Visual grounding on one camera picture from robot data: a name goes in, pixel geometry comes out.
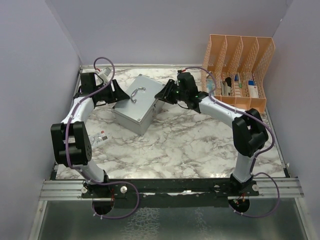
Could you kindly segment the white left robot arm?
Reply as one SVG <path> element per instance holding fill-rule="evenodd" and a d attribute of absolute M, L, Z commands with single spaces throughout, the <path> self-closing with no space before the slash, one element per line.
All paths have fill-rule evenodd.
<path fill-rule="evenodd" d="M 92 144 L 86 122 L 99 102 L 113 104 L 130 97 L 119 86 L 114 76 L 110 81 L 103 74 L 80 74 L 80 86 L 73 96 L 73 105 L 67 116 L 50 127 L 55 162 L 76 170 L 87 184 L 93 185 L 97 196 L 106 197 L 111 190 L 105 170 L 92 160 Z"/>

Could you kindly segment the grey metal first aid case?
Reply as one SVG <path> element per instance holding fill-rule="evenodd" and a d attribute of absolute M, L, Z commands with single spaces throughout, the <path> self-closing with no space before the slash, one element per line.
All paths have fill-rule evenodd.
<path fill-rule="evenodd" d="M 144 135 L 164 102 L 155 98 L 164 84 L 140 74 L 125 91 L 128 100 L 117 102 L 113 113 L 117 122 L 138 135 Z"/>

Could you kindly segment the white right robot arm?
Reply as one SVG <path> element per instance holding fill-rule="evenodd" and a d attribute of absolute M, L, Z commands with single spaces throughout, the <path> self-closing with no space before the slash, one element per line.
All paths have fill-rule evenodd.
<path fill-rule="evenodd" d="M 254 158 L 269 139 L 260 113 L 254 108 L 247 111 L 235 108 L 210 93 L 199 91 L 192 74 L 183 70 L 178 71 L 176 81 L 168 80 L 154 97 L 171 105 L 184 102 L 189 110 L 216 118 L 232 129 L 238 154 L 229 189 L 236 196 L 246 192 L 247 183 L 253 178 Z"/>

